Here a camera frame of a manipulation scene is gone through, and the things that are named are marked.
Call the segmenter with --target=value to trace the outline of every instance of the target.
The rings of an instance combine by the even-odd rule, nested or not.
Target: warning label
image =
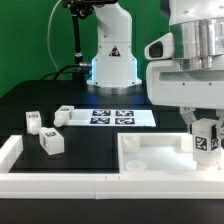
[[[113,50],[110,52],[111,57],[121,57],[119,50],[117,49],[117,46],[114,46]]]

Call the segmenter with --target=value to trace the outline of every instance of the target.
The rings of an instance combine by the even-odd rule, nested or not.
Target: table surface
[[[37,151],[32,152],[30,147],[34,142],[37,143],[37,138],[26,133],[25,112],[40,111],[44,126],[52,127],[54,112],[61,105],[74,105],[78,109],[151,109],[157,126],[155,128],[67,127],[59,129],[66,136],[77,136],[78,143],[71,140],[75,138],[68,138],[70,140],[67,140],[66,144],[79,145],[77,151],[80,158],[87,152],[89,154],[86,161],[79,160],[79,164],[74,167],[71,160],[60,156],[49,158],[44,150],[39,150],[37,156]],[[199,110],[196,115],[198,118],[214,118],[215,112]],[[118,172],[117,133],[186,131],[179,109],[151,105],[145,88],[137,93],[109,96],[88,92],[85,87],[71,81],[20,83],[0,99],[0,124],[0,146],[12,134],[23,135],[26,145],[26,149],[17,161],[17,167],[13,167],[11,172],[41,172],[40,170],[45,170],[44,172],[69,172],[69,170],[70,172],[86,172],[88,170],[89,172],[92,170],[91,172],[94,173],[116,173]],[[92,151],[89,151],[90,148],[83,143],[85,138],[88,138],[88,141],[92,139],[89,144]],[[69,156],[73,156],[71,150],[68,150],[67,158]],[[101,156],[104,158],[104,163],[99,165],[98,162],[102,161]],[[38,157],[38,163],[45,162],[38,167],[38,163],[30,162],[34,161],[34,157]],[[0,200],[2,223],[211,224],[224,222],[223,211],[223,200]]]

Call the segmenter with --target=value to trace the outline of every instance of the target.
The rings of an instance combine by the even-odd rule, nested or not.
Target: blue light
[[[138,61],[135,61],[135,76],[136,76],[136,81],[138,80]]]
[[[93,81],[94,80],[94,77],[95,77],[95,64],[96,62],[95,62],[95,60],[93,59],[92,60],[92,70],[91,70],[91,72],[92,72],[92,76],[91,76],[91,81]]]

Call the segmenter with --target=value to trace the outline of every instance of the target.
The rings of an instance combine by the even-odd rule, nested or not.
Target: marker cube
[[[64,138],[55,128],[41,128],[39,132],[40,145],[46,150],[48,155],[63,153]]]
[[[200,119],[192,123],[193,159],[212,165],[221,159],[221,140],[216,137],[216,120]]]
[[[28,134],[37,135],[41,128],[40,112],[26,112],[26,125]]]
[[[68,120],[72,119],[72,112],[74,111],[74,106],[61,106],[56,112],[55,112],[55,120],[54,125],[56,127],[61,127]]]

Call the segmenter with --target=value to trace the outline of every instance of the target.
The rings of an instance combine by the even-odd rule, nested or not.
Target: green backdrop
[[[0,4],[0,96],[25,80],[38,80],[55,68],[47,51],[47,26],[57,0],[7,0]],[[120,0],[133,19],[133,54],[138,59],[138,76],[145,79],[148,61],[144,47],[168,31],[160,13],[160,0]],[[97,49],[96,17],[80,21],[84,60],[91,61]],[[72,21],[60,6],[51,29],[51,49],[59,67],[73,63]]]

